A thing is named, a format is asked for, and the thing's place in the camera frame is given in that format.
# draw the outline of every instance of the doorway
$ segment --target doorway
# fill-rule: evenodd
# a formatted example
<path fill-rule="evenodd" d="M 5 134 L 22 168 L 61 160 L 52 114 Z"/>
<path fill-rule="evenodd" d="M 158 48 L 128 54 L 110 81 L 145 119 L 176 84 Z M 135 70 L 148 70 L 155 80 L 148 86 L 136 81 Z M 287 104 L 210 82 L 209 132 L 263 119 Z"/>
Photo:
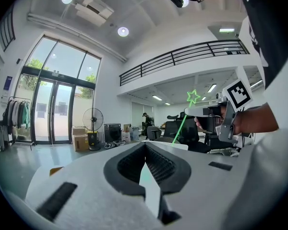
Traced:
<path fill-rule="evenodd" d="M 31 129 L 36 144 L 71 144 L 74 94 L 75 85 L 39 79 L 31 112 Z"/>

